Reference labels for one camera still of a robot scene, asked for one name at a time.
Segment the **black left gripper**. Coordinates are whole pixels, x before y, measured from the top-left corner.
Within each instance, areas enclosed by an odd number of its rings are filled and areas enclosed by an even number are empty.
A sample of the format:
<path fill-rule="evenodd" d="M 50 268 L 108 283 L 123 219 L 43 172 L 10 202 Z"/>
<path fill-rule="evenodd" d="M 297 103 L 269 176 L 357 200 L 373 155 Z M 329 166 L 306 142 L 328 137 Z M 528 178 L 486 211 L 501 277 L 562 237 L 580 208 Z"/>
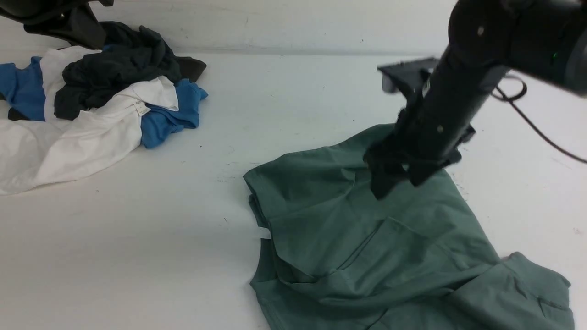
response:
<path fill-rule="evenodd" d="M 100 50 L 105 44 L 105 30 L 90 3 L 90 0 L 2 0 L 0 14 L 23 25 L 29 34 Z"/>

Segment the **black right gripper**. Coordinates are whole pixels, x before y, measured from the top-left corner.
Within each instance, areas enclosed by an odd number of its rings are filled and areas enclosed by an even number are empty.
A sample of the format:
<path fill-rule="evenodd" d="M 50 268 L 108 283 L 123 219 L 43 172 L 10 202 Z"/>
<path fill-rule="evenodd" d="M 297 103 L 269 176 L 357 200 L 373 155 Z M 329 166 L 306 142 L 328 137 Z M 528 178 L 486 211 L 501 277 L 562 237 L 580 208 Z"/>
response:
<path fill-rule="evenodd" d="M 454 161 L 473 117 L 507 71 L 498 60 L 470 62 L 448 47 L 392 132 L 365 153 L 373 196 L 387 197 L 406 172 L 420 186 Z"/>

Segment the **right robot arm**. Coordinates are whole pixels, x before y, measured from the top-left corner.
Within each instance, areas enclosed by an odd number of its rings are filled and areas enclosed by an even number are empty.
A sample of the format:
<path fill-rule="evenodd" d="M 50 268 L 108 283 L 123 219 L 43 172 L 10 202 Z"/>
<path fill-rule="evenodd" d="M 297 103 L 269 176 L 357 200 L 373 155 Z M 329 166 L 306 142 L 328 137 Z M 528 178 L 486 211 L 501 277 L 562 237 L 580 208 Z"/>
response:
<path fill-rule="evenodd" d="M 422 185 L 461 161 L 471 121 L 511 70 L 585 97 L 586 2 L 459 0 L 439 58 L 379 67 L 382 88 L 407 103 L 392 129 L 364 155 L 381 200 L 402 181 Z"/>

